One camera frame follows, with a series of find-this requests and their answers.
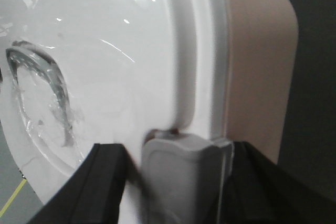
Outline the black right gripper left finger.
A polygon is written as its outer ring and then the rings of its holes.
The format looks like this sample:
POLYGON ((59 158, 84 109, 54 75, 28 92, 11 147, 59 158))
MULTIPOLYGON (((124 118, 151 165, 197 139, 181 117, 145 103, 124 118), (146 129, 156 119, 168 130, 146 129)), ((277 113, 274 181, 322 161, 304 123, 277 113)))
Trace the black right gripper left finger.
POLYGON ((123 144, 94 144, 63 187, 29 223, 146 223, 141 181, 123 144))

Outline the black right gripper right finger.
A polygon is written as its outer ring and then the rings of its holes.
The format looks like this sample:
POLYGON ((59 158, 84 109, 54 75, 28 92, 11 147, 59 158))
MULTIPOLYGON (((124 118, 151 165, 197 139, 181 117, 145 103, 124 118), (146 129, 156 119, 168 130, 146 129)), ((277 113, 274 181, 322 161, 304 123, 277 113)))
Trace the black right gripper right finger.
POLYGON ((233 142, 221 223, 335 223, 335 201, 310 189, 247 142, 233 142))

